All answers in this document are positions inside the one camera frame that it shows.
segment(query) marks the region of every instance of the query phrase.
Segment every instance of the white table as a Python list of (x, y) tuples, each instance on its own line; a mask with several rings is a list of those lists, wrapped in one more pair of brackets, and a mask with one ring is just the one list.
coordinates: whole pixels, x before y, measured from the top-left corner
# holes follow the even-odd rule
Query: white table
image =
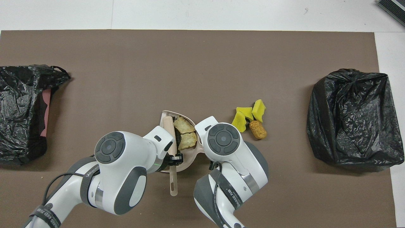
[[(373, 0), (2, 0), (1, 30), (191, 29), (375, 32), (405, 135), (405, 27)], [(396, 223), (405, 227), (405, 163), (391, 168)]]

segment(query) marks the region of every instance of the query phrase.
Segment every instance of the brown paper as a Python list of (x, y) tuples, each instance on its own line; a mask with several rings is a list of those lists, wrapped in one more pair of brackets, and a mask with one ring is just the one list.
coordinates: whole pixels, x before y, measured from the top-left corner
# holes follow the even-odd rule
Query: brown paper
[[(378, 72), (373, 33), (61, 30), (2, 31), (0, 65), (56, 65), (73, 80), (51, 100), (48, 150), (1, 167), (2, 227), (19, 227), (46, 185), (93, 153), (104, 134), (145, 135), (162, 110), (198, 123), (231, 122), (262, 99), (266, 139), (242, 134), (264, 154), (269, 183), (235, 214), (247, 227), (393, 227), (390, 171), (354, 174), (314, 158), (306, 135), (312, 86), (339, 68)], [(209, 162), (199, 154), (169, 194), (167, 173), (147, 177), (141, 202), (123, 216), (83, 204), (62, 227), (216, 227), (192, 197)]]

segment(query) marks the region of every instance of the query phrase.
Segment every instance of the yellow sponge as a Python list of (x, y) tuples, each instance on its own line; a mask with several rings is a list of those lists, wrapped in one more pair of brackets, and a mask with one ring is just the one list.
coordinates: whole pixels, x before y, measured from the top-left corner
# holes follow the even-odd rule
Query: yellow sponge
[(232, 125), (234, 125), (241, 133), (246, 130), (245, 115), (241, 111), (236, 111), (236, 115), (232, 121)]
[(262, 116), (264, 114), (264, 111), (266, 110), (266, 107), (261, 99), (257, 100), (254, 103), (252, 114), (256, 120), (260, 121), (261, 123), (263, 122)]
[(253, 121), (252, 109), (253, 109), (252, 107), (246, 108), (236, 107), (236, 111), (242, 112), (245, 115), (245, 117), (250, 121)]

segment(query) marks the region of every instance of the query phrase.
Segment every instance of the black plastic bag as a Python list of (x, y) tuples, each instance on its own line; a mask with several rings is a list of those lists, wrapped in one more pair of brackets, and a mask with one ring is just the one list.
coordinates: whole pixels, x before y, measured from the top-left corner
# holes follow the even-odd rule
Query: black plastic bag
[(70, 79), (60, 67), (0, 67), (0, 164), (25, 164), (47, 149), (42, 92)]
[(316, 158), (359, 172), (404, 162), (404, 151), (384, 73), (340, 69), (315, 84), (307, 133)]

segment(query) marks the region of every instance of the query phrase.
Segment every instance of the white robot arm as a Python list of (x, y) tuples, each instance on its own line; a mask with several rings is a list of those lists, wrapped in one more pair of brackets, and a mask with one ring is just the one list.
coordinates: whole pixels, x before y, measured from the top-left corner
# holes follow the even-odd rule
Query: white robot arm
[(196, 131), (213, 171), (197, 181), (194, 201), (218, 227), (242, 228), (233, 213), (267, 184), (268, 164), (231, 124), (218, 123), (211, 116), (197, 124)]
[(144, 137), (124, 131), (106, 134), (94, 156), (60, 175), (64, 176), (61, 183), (49, 197), (44, 196), (24, 227), (58, 228), (82, 202), (116, 215), (128, 212), (143, 196), (147, 173), (170, 163), (167, 151), (173, 143), (174, 138), (159, 126)]
[[(242, 228), (233, 212), (267, 183), (267, 162), (228, 123), (218, 123), (211, 116), (195, 128), (213, 171), (197, 181), (194, 200), (218, 227)], [(141, 200), (148, 173), (183, 161), (181, 154), (167, 153), (173, 143), (173, 136), (159, 126), (144, 137), (124, 131), (106, 134), (98, 141), (94, 156), (79, 160), (58, 176), (64, 177), (47, 197), (58, 177), (51, 182), (43, 203), (23, 227), (59, 228), (79, 203), (116, 215), (128, 212)]]

